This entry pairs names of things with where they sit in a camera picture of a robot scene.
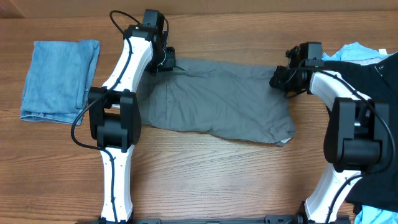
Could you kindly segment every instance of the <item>black cloth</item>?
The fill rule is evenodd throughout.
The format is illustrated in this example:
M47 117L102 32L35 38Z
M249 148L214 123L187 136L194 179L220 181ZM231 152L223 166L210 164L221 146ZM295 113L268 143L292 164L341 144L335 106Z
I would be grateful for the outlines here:
M389 127L398 143L398 54L372 65L357 65L349 62L325 62L325 66L341 73L341 76L356 90L374 100L389 103ZM388 165L389 157L373 170ZM398 212L398 161L393 161L393 169L378 175L363 177L348 194L349 203L369 205L376 208Z

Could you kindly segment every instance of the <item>wood grain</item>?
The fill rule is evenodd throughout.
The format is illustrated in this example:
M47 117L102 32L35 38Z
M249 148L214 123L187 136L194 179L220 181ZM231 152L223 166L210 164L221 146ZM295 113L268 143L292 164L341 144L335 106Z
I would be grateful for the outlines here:
M323 42L329 54L354 41L398 50L395 11L184 15L169 21L170 44L179 57L280 65L287 62L285 50L310 40ZM33 41L79 39L101 41L93 84L100 86L122 47L107 17L0 20L0 223L73 223L101 213L100 154L76 146L69 125L19 119ZM132 160L135 217L294 213L326 164L328 115L323 103L308 95L291 100L290 112L297 133L285 147L144 127ZM87 118L76 135L94 144ZM340 209L351 211L351 205Z

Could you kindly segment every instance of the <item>blue cloth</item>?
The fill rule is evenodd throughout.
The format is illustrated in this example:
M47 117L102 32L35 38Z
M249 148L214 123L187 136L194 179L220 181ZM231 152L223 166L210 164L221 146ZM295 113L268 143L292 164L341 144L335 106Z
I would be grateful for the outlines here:
M362 206L362 212L355 217L355 224L398 224L398 213Z
M390 55L391 54L382 55L378 50L364 47L358 42L355 42L344 45L332 56L323 53L322 60L362 61L360 64L368 64L367 62L377 63ZM363 205L361 213L359 213L355 218L355 224L372 223L398 224L398 213Z
M72 124L86 105L99 54L97 40L35 41L21 119Z
M366 60L370 58L386 58L389 55L382 55L378 50L370 49L355 42L352 44L345 44L334 55L329 56L323 53L322 60Z

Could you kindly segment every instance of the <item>light blue cloth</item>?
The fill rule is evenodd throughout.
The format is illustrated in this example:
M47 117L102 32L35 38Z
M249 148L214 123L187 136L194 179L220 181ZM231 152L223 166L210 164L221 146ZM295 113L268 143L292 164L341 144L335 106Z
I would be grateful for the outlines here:
M35 41L21 119L72 124L86 105L99 54L97 40Z
M354 221L355 224L398 224L398 213L362 206Z
M355 42L344 45L332 56L323 53L322 60L342 60L367 65L378 63L390 55L380 54L378 50ZM363 205L362 211L355 218L355 224L398 224L398 213Z
M381 58L384 59L389 55L380 54L378 50L370 49L362 46L360 43L355 42L352 44L345 44L339 51L334 55L329 56L323 53L322 60L367 60L370 58Z

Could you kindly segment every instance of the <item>clothing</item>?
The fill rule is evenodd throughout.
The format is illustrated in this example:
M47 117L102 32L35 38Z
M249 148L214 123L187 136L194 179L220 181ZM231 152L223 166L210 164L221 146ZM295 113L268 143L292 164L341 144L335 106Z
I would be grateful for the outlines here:
M344 80L356 90L374 100L388 102L390 109L389 127L398 142L398 54L372 65L357 65L349 62L325 62L325 66L341 73ZM391 144L388 157L391 158ZM375 166L382 169L389 160ZM361 205L398 212L398 161L393 169L378 175L365 176L353 187L346 201Z
M86 105L99 54L97 40L35 41L21 119L72 124Z
M284 145L295 127L284 93L269 86L274 71L268 66L178 58L173 71L142 76L142 122Z
M370 58L381 58L384 59L390 55L381 54L377 50L373 50L367 47L362 46L360 43L355 42L352 44L345 44L339 51L337 51L334 55L329 56L326 53L323 53L322 60L339 60L339 61L347 61L347 60L367 60Z
M362 206L354 221L355 224L398 224L398 213Z

